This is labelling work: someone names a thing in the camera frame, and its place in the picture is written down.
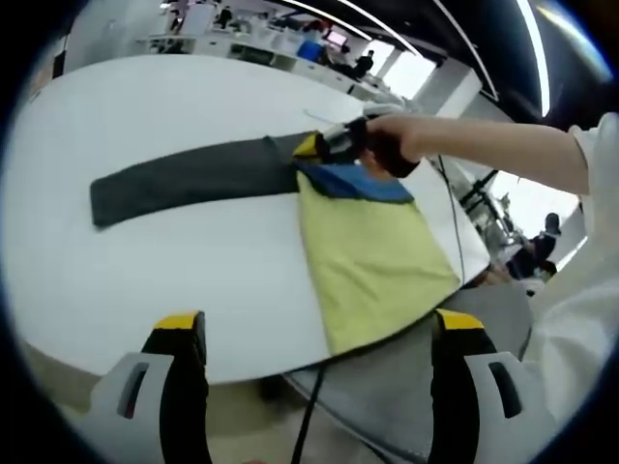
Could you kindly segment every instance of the oval table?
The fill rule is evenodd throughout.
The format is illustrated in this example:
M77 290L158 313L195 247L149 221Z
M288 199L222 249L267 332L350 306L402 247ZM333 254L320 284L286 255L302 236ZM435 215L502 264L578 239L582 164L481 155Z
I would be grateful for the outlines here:
M3 273L21 336L104 374L158 320L200 309L214 384L329 358L296 193L195 204L100 232L89 186L183 150L324 130L362 108L298 75L204 56L124 58L53 80L20 109L3 178ZM428 163L404 184L459 274L445 185ZM487 251L458 204L457 214L468 279Z

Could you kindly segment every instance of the gray cloth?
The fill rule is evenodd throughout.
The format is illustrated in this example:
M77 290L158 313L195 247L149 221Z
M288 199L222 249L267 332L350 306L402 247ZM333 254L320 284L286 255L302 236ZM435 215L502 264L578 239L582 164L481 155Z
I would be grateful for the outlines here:
M497 351L521 357L532 317L520 286L460 290L439 307L482 321ZM371 446L411 462L426 462L432 443L429 315L395 337L327 367L317 404ZM311 392L317 367L286 374Z
M299 191L292 153L310 132L223 143L137 164L90 187L93 223L205 201Z

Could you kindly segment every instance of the yellow cloth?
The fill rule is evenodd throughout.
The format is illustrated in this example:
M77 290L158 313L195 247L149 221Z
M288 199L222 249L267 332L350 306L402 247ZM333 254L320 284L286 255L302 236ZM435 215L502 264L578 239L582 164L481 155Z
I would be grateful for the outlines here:
M395 334L457 290L414 203L328 198L297 176L303 240L332 355Z

